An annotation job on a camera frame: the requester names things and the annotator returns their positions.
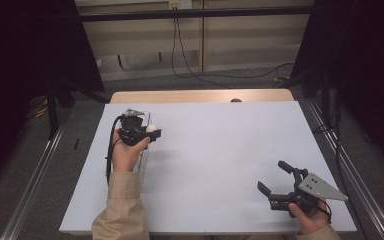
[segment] white tabletop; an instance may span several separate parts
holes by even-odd
[[[106,206],[105,156],[112,122],[127,108],[151,112],[162,136],[149,147],[141,192],[154,234],[290,233],[298,222],[272,211],[257,190],[293,191],[284,160],[336,187],[297,102],[106,105],[60,231],[90,233]],[[343,202],[328,201],[337,231],[356,231]]]

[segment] gray floor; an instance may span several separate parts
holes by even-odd
[[[269,69],[247,69],[219,72],[222,74],[235,74],[253,76],[263,74]],[[291,66],[279,69],[279,76],[288,76]],[[224,77],[203,77],[205,80],[215,81],[229,88],[272,88],[277,85],[273,81],[277,73],[254,79],[235,79]],[[158,77],[144,77],[133,80],[105,82],[107,95],[115,91],[134,90],[169,90],[169,89],[217,89],[215,84],[203,82],[196,78],[179,78],[172,75]],[[318,124],[314,120],[308,99],[300,93],[300,87],[290,89],[312,129]],[[39,191],[37,192],[30,211],[19,232],[19,239],[90,239],[90,237],[71,236],[58,232],[70,196],[74,191],[78,176],[86,159],[90,144],[93,140],[96,127],[103,111],[103,104],[96,103],[87,98],[74,94],[78,99],[75,107],[69,113],[69,119],[60,139],[58,148],[46,170]],[[59,115],[64,115],[68,109],[59,108]],[[40,159],[47,144],[48,120],[46,115],[41,118],[30,119],[23,129],[17,146],[14,148],[6,166],[0,172],[0,236],[16,207],[25,186]],[[364,130],[360,127],[346,106],[342,107],[340,123],[341,142],[353,160],[356,168],[366,182],[369,190],[384,210],[384,156],[381,149],[366,141]],[[338,171],[335,165],[335,155],[322,134],[315,134],[326,162],[330,167],[337,183],[340,184]],[[367,239],[381,239],[370,216],[367,214],[358,196],[353,191],[349,181],[345,179],[349,189],[349,196],[353,200],[358,220],[361,222]],[[341,234],[342,239],[364,239],[361,228],[353,209],[350,208],[358,231]]]

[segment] white round object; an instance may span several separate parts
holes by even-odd
[[[155,126],[155,125],[148,125],[148,127],[146,127],[146,132],[153,132],[155,130],[158,130],[158,127]]]

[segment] electrical outlet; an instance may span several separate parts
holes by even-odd
[[[169,10],[181,9],[180,8],[180,0],[169,0],[168,1],[168,9]]]
[[[180,9],[192,9],[192,0],[180,0]]]

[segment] beige shirt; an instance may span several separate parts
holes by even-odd
[[[107,208],[93,221],[92,235],[95,240],[149,240],[139,174],[111,173]],[[297,240],[318,239],[337,240],[339,236],[329,224],[317,232],[297,235]]]

